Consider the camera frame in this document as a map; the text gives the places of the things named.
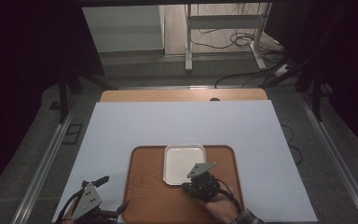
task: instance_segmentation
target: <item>wooden tray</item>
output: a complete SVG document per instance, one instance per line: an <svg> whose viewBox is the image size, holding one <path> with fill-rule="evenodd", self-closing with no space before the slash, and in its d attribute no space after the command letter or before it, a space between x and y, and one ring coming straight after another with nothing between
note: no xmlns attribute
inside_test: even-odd
<svg viewBox="0 0 358 224"><path fill-rule="evenodd" d="M224 181L243 207L234 151L227 146L204 146L210 170ZM165 147L137 147L131 153L124 202L130 201L122 215L127 223L216 223L209 212L180 186L162 179Z"/></svg>

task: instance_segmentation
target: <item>gray carpet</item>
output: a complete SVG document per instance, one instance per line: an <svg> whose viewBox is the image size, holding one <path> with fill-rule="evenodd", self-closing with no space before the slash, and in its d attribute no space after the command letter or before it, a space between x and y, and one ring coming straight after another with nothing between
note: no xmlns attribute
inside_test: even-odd
<svg viewBox="0 0 358 224"><path fill-rule="evenodd" d="M117 61L116 57L102 58L106 77L100 77L107 83L128 87L165 87L213 85L214 82L226 75L255 72L255 61L249 55L232 59L200 56L195 59L192 73L185 72L183 58L163 58L143 56L128 57ZM243 75L229 78L221 82L221 88L227 85L241 87L256 87L264 77L260 75ZM319 223L358 223L358 211L351 196L346 191L335 167L323 147L323 144L310 123L299 93L294 92L295 77L285 80L280 85L267 89L268 98L272 101L278 119L290 145L298 148L303 157L297 166L303 179ZM79 95L79 102L71 120L75 131L81 124L80 137L67 134L59 148L56 159L48 173L28 223L49 223L57 209L62 191L66 184L77 152L89 124L90 116L96 102L99 101L103 90L81 78L84 90ZM51 103L59 101L57 86L45 91L42 106L33 126L25 136L15 157L7 166L0 178L0 223L9 223L13 218L21 198L26 191L34 172L46 150L51 136L57 127L60 111L49 110ZM358 139L340 120L328 102L322 100L322 116L324 123L332 134L336 145L343 154L358 180ZM292 149L294 160L299 160L298 151Z"/></svg>

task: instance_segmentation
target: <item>white tabletop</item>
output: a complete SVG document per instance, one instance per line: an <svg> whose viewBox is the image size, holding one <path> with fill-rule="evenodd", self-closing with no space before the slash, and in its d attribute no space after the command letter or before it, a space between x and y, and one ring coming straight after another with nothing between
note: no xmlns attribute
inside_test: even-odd
<svg viewBox="0 0 358 224"><path fill-rule="evenodd" d="M132 150L171 144L230 146L244 203L256 216L317 221L269 100L97 103L53 221L83 180L104 175L110 180L97 188L101 208L116 211Z"/></svg>

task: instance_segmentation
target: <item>sleeve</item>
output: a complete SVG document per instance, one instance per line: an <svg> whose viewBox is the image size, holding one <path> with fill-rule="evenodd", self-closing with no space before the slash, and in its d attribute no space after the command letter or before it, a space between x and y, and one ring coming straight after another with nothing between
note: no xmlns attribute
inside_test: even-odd
<svg viewBox="0 0 358 224"><path fill-rule="evenodd" d="M231 222L231 224L264 224L265 222L256 217L247 208L240 212L240 214Z"/></svg>

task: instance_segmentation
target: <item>white tray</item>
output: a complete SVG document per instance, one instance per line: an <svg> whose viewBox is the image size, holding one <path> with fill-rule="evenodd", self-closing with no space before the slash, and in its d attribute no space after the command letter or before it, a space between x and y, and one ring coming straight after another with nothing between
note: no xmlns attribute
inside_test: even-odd
<svg viewBox="0 0 358 224"><path fill-rule="evenodd" d="M163 180L169 185L190 182L186 175L194 164L205 162L205 148L201 145L169 145L164 152Z"/></svg>

